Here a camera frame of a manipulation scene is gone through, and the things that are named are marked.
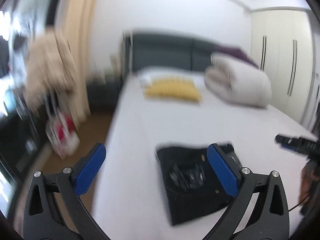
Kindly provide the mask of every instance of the wardrobe handle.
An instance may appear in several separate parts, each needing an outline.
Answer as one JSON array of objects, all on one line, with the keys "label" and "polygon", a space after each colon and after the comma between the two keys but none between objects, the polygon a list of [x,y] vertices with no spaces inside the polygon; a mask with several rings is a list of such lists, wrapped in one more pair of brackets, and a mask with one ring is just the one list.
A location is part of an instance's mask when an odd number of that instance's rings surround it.
[{"label": "wardrobe handle", "polygon": [[266,49],[267,49],[267,36],[264,37],[264,56],[263,56],[262,71],[264,71],[264,63],[266,61]]},{"label": "wardrobe handle", "polygon": [[317,98],[316,98],[316,100],[318,100],[318,96],[319,96],[319,89],[320,89],[320,85],[318,85],[318,91],[317,91]]},{"label": "wardrobe handle", "polygon": [[291,70],[291,77],[290,77],[290,83],[289,83],[289,87],[288,87],[288,92],[287,92],[287,95],[290,94],[290,88],[291,88],[291,81],[292,81],[292,74],[293,74],[293,67],[294,67],[294,54],[295,54],[295,49],[294,49],[294,40],[293,41],[293,59],[292,59],[292,70]]},{"label": "wardrobe handle", "polygon": [[262,70],[262,63],[263,63],[263,53],[264,53],[264,37],[262,38],[262,55],[261,55],[261,65],[260,65],[260,70]]},{"label": "wardrobe handle", "polygon": [[293,41],[293,61],[292,61],[290,84],[289,84],[289,89],[287,93],[289,97],[292,95],[294,79],[296,77],[297,54],[298,54],[298,41],[297,40],[292,40],[292,41]]}]

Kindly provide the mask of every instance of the black bag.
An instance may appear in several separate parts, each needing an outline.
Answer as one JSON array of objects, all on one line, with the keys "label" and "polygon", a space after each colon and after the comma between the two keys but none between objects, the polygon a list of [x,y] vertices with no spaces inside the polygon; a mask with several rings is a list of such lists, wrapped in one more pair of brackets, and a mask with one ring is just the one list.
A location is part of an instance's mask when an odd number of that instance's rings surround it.
[{"label": "black bag", "polygon": [[[226,154],[235,156],[232,145],[220,148]],[[208,162],[207,148],[169,147],[158,150],[157,155],[172,225],[209,215],[226,207],[233,200],[225,192]]]}]

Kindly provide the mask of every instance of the white wardrobe door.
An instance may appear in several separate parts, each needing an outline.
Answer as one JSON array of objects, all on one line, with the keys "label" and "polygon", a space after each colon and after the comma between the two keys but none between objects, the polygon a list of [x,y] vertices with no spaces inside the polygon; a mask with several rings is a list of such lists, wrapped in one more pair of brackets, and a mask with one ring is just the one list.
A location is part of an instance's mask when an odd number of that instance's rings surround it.
[{"label": "white wardrobe door", "polygon": [[274,82],[277,75],[279,62],[279,39],[281,33],[281,13],[277,10],[266,11],[266,36],[265,36],[265,55],[263,57],[262,71],[265,72],[270,80],[271,89],[274,90]]},{"label": "white wardrobe door", "polygon": [[256,12],[251,14],[252,21],[252,45],[251,45],[251,57],[261,67],[262,51],[264,49],[263,42],[266,35],[266,13]]},{"label": "white wardrobe door", "polygon": [[276,77],[273,82],[272,103],[275,108],[287,114],[289,85],[292,73],[293,40],[295,24],[292,11],[278,10],[279,29],[279,61]]},{"label": "white wardrobe door", "polygon": [[301,121],[304,113],[312,76],[313,46],[312,33],[307,13],[292,11],[295,23],[295,40],[297,55],[292,93],[289,95],[285,113],[297,122]]}]

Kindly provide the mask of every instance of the beige curtain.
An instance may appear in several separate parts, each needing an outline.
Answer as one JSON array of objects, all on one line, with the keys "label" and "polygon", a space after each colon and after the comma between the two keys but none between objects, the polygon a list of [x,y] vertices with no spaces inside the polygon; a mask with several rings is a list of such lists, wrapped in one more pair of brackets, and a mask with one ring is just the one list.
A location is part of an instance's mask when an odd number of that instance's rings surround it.
[{"label": "beige curtain", "polygon": [[81,122],[85,121],[90,114],[86,77],[89,64],[91,22],[95,5],[96,0],[68,0],[62,22],[62,32],[68,39],[80,80],[76,92],[68,102],[76,127],[79,127]]}]

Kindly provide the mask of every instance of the red object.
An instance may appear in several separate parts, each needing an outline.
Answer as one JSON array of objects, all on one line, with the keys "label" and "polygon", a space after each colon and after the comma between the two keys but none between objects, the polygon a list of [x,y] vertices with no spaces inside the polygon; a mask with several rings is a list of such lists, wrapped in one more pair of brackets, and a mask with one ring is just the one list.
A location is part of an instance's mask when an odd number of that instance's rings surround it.
[{"label": "red object", "polygon": [[[76,130],[75,124],[73,123],[73,120],[70,116],[66,116],[64,115],[64,118],[66,119],[66,123],[67,123],[67,127],[68,127],[68,131],[69,133],[71,133],[72,131]],[[56,125],[56,131],[58,133],[58,138],[59,141],[63,141],[65,139],[65,134],[63,131],[63,125],[61,122],[59,122]]]}]

